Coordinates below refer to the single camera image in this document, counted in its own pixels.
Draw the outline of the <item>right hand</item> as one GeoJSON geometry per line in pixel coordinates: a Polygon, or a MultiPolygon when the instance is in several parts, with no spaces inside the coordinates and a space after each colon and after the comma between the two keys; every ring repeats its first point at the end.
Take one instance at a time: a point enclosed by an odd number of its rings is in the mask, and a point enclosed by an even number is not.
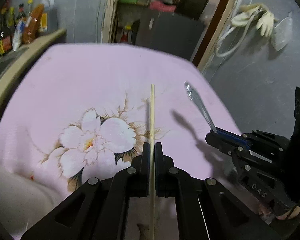
{"type": "Polygon", "coordinates": [[[274,216],[274,214],[268,210],[264,205],[259,204],[258,206],[258,214],[261,216],[261,218],[266,221],[269,219],[273,219],[274,217],[279,219],[279,220],[285,220],[285,219],[292,219],[296,217],[300,213],[300,207],[296,206],[284,213],[283,215],[280,216],[274,216]]]}

